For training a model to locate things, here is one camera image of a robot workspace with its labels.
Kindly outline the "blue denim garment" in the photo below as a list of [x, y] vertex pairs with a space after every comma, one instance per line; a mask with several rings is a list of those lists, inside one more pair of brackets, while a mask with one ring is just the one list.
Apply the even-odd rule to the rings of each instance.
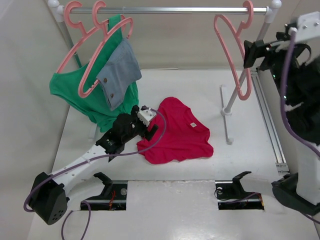
[[138, 61], [126, 38], [112, 52], [96, 76], [111, 111], [123, 103], [127, 88], [141, 78]]

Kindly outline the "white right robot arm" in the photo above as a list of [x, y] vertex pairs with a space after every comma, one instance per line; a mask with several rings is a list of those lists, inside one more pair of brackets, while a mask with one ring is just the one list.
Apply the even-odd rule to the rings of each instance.
[[[319, 155], [320, 145], [320, 58], [310, 63], [298, 63], [298, 56], [311, 48], [306, 43], [296, 43], [288, 31], [277, 32], [277, 40], [264, 43], [244, 41], [243, 66], [248, 69], [256, 59], [264, 58], [260, 69], [270, 70], [280, 96], [280, 112], [288, 133], [298, 142]], [[306, 171], [287, 174], [272, 182], [273, 196], [285, 207], [305, 216], [320, 212], [319, 158], [307, 163]]]

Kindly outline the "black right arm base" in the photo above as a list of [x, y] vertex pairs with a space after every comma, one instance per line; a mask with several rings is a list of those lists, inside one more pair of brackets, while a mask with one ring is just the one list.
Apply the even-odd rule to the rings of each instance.
[[264, 210], [264, 203], [260, 193], [247, 192], [240, 180], [250, 174], [244, 171], [232, 180], [216, 180], [214, 196], [217, 199], [218, 210]]

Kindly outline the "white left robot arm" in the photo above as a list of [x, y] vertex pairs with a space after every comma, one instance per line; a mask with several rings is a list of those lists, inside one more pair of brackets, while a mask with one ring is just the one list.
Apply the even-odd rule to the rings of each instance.
[[94, 190], [95, 195], [107, 198], [112, 191], [113, 181], [102, 169], [116, 157], [124, 157], [126, 143], [140, 136], [147, 141], [152, 140], [158, 130], [152, 121], [163, 115], [150, 107], [133, 106], [130, 113], [121, 113], [108, 130], [81, 157], [72, 163], [50, 174], [40, 173], [34, 179], [31, 191], [23, 208], [26, 212], [34, 212], [47, 225], [58, 222], [67, 212], [68, 207], [77, 196], [74, 187], [85, 184], [80, 189], [84, 194], [79, 200], [92, 197], [88, 193]]

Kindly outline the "silver clothes rack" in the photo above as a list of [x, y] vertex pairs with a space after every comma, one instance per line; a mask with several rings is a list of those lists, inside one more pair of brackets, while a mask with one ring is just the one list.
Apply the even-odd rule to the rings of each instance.
[[245, 101], [249, 98], [252, 91], [252, 77], [249, 69], [244, 69], [240, 76], [236, 74], [235, 65], [227, 50], [227, 46], [222, 39], [218, 30], [217, 21], [222, 19], [230, 31], [232, 32], [239, 50], [243, 53], [244, 47], [241, 44], [240, 36], [243, 30], [248, 29], [255, 14], [264, 15], [264, 22], [257, 36], [258, 40], [262, 40], [271, 23], [274, 21], [278, 10], [281, 8], [282, 2], [280, 0], [271, 1], [270, 5], [266, 7], [254, 7], [250, 0], [243, 2], [242, 7], [118, 7], [104, 9], [104, 13], [100, 14], [213, 14], [214, 15], [214, 31], [220, 41], [225, 56], [234, 78], [235, 88], [232, 95], [228, 95], [225, 86], [220, 87], [220, 95], [222, 98], [221, 115], [224, 120], [225, 138], [226, 142], [231, 145], [234, 142], [232, 133], [232, 106], [236, 99]]

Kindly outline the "pink hanger with garments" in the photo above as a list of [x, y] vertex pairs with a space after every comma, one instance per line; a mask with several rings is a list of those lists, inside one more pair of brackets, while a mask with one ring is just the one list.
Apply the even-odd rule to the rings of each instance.
[[85, 42], [88, 38], [90, 38], [97, 31], [103, 32], [103, 39], [99, 43], [95, 52], [93, 53], [88, 65], [85, 69], [85, 72], [82, 76], [82, 79], [79, 83], [77, 92], [81, 98], [88, 97], [99, 83], [98, 80], [95, 80], [95, 82], [92, 84], [92, 86], [87, 91], [84, 91], [85, 83], [86, 83], [87, 78], [89, 77], [92, 69], [94, 67], [101, 67], [102, 66], [102, 64], [97, 64], [96, 61], [98, 61], [99, 63], [102, 61], [102, 55], [100, 54], [100, 52], [104, 49], [104, 46], [107, 43], [107, 41], [116, 33], [120, 33], [121, 31], [123, 31], [126, 28], [127, 24], [130, 24], [130, 28], [129, 28], [129, 32], [128, 32], [128, 35], [126, 38], [129, 39], [133, 33], [134, 22], [131, 17], [126, 18], [123, 15], [121, 15], [120, 21], [110, 29], [109, 29], [109, 23], [111, 23], [111, 19], [106, 19], [101, 22], [98, 21], [98, 10], [101, 9], [102, 7], [106, 7], [106, 6], [107, 6], [106, 3], [102, 0], [98, 0], [94, 3], [94, 5], [92, 7], [92, 21], [93, 21], [94, 27], [91, 30], [89, 30], [88, 32], [84, 32], [85, 35], [83, 35], [83, 38], [82, 38], [82, 41]]

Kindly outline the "red t shirt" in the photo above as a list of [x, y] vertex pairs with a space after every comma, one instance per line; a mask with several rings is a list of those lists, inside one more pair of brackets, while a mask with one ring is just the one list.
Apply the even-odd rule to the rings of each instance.
[[188, 106], [171, 96], [160, 103], [157, 111], [161, 115], [158, 114], [149, 126], [150, 129], [158, 126], [153, 138], [137, 143], [137, 150], [141, 151], [159, 141], [140, 153], [149, 163], [160, 165], [213, 156], [214, 148], [209, 144], [210, 130], [193, 115]]

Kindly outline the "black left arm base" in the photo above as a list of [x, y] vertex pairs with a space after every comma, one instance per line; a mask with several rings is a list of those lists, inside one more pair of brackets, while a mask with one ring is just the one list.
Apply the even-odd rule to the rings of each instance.
[[127, 209], [127, 180], [111, 180], [102, 172], [93, 175], [98, 183], [103, 184], [103, 189], [85, 201], [92, 211], [125, 211]]

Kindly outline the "green garment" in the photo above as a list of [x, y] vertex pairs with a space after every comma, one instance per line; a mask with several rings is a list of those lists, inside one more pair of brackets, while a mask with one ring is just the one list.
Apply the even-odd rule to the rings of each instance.
[[[113, 51], [125, 39], [120, 33], [114, 34], [104, 45], [103, 50], [100, 52], [102, 61], [96, 61], [96, 66], [92, 68], [89, 77], [86, 80], [84, 89], [92, 86], [95, 82], [96, 76], [100, 70], [107, 63]], [[88, 97], [81, 98], [78, 95], [78, 87], [80, 81], [85, 73], [87, 66], [67, 73], [55, 73], [49, 83], [49, 90], [52, 95], [58, 96], [65, 100], [73, 108], [86, 115], [89, 120], [98, 125], [100, 132], [107, 132], [113, 125], [119, 114], [131, 113], [132, 107], [139, 104], [139, 92], [137, 81], [132, 83], [126, 90], [124, 101], [115, 110], [110, 110], [102, 87], [98, 85], [94, 88]]]

